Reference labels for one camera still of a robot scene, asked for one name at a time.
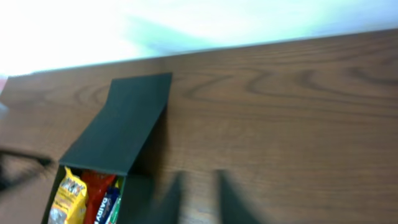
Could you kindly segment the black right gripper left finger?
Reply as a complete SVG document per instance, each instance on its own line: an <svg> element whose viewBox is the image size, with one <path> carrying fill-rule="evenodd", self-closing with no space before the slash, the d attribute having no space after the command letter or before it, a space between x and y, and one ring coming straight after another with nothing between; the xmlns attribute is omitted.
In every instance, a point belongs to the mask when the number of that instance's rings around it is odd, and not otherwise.
<svg viewBox="0 0 398 224"><path fill-rule="evenodd" d="M175 175L162 201L152 209L146 219L147 224L178 224L183 202L184 172Z"/></svg>

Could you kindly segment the yellow Hacks candy bag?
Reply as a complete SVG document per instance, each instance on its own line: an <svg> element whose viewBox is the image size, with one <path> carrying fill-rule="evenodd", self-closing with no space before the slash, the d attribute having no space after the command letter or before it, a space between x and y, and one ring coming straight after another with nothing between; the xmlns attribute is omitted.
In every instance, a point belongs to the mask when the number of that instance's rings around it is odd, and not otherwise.
<svg viewBox="0 0 398 224"><path fill-rule="evenodd" d="M87 186L69 167L64 167L65 175L57 185L53 198L48 224L83 224L88 199Z"/></svg>

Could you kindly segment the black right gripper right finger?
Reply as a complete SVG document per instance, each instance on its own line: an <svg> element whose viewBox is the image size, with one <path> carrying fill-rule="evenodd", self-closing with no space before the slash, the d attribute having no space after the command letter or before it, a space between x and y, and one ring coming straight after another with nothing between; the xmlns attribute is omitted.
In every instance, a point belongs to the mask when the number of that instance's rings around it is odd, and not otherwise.
<svg viewBox="0 0 398 224"><path fill-rule="evenodd" d="M217 192L220 223L222 224L261 224L255 214L244 203L225 170L217 170Z"/></svg>

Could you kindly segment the Dairy Milk chocolate bar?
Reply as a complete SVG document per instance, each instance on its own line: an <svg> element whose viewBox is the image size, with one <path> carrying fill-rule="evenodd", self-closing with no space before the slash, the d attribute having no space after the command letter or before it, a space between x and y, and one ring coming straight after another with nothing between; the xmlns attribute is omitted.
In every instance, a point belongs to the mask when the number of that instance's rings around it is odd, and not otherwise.
<svg viewBox="0 0 398 224"><path fill-rule="evenodd" d="M113 206L120 195L120 189L116 187L109 187L106 191L101 205L97 211L94 224L105 224L108 219Z"/></svg>

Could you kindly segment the red Hacks candy bag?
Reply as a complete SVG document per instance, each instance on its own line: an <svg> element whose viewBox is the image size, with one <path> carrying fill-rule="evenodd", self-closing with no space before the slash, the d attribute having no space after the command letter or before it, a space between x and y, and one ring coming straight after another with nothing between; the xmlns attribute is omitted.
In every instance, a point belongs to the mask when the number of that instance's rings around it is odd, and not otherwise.
<svg viewBox="0 0 398 224"><path fill-rule="evenodd" d="M115 178L114 174L103 174L93 170L83 171L81 180L86 184L88 192L84 224L94 224L102 199Z"/></svg>

